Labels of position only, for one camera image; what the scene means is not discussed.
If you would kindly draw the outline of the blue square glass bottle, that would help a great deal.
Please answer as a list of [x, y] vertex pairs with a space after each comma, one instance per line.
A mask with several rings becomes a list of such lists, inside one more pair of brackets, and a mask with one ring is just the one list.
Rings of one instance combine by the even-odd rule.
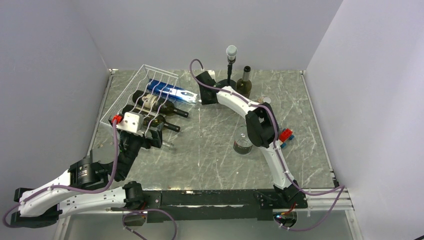
[[152, 78], [148, 81], [147, 89], [153, 95], [190, 105], [196, 105], [199, 100], [197, 93]]

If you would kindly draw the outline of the dark green wine bottle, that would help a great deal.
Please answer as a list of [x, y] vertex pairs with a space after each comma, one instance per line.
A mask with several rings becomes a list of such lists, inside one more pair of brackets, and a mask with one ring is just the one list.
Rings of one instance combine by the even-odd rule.
[[135, 107], [134, 105], [129, 105], [127, 104], [121, 111], [122, 114], [125, 114], [126, 112], [133, 112], [133, 113], [138, 113], [139, 111], [141, 111], [141, 114], [145, 117], [145, 119], [143, 120], [143, 125], [145, 127], [157, 127], [159, 124], [163, 123], [163, 127], [174, 131], [174, 132], [180, 132], [180, 127], [178, 125], [174, 125], [172, 123], [169, 123], [166, 121], [165, 117], [162, 116], [160, 113], [156, 114], [156, 112], [151, 112], [149, 113], [149, 111], [147, 109], [141, 109], [138, 107]]

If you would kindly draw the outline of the wine bottle with cream label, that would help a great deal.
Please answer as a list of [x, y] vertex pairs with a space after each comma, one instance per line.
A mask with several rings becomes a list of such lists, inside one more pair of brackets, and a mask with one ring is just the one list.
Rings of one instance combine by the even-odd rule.
[[175, 107], [170, 100], [166, 100], [165, 98], [150, 93], [145, 93], [141, 90], [136, 90], [131, 99], [139, 107], [152, 110], [156, 113], [165, 115], [176, 114], [184, 118], [189, 117], [189, 113], [187, 111], [183, 111]]

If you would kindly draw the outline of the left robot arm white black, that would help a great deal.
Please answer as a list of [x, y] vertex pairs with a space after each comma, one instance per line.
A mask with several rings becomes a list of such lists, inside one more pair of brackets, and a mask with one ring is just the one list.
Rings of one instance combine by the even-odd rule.
[[114, 159], [110, 163], [94, 161], [90, 153], [72, 164], [54, 180], [38, 188], [17, 188], [14, 206], [2, 218], [8, 228], [43, 228], [67, 216], [100, 208], [139, 209], [144, 203], [141, 184], [127, 183], [110, 189], [113, 182], [124, 181], [141, 148], [161, 148], [162, 126], [147, 133], [132, 133], [113, 128]]

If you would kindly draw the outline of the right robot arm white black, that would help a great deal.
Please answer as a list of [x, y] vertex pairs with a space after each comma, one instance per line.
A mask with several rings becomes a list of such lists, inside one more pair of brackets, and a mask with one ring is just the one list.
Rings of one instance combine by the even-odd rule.
[[201, 95], [205, 93], [214, 95], [214, 102], [228, 107], [245, 118], [247, 136], [252, 144], [258, 147], [270, 168], [273, 186], [277, 192], [277, 204], [288, 208], [295, 201], [298, 204], [303, 201], [305, 195], [293, 179], [283, 158], [281, 147], [277, 145], [278, 124], [272, 109], [268, 105], [259, 104], [240, 95], [231, 86], [214, 87], [202, 82], [199, 77], [210, 79], [211, 76], [204, 71], [193, 77], [199, 85]]

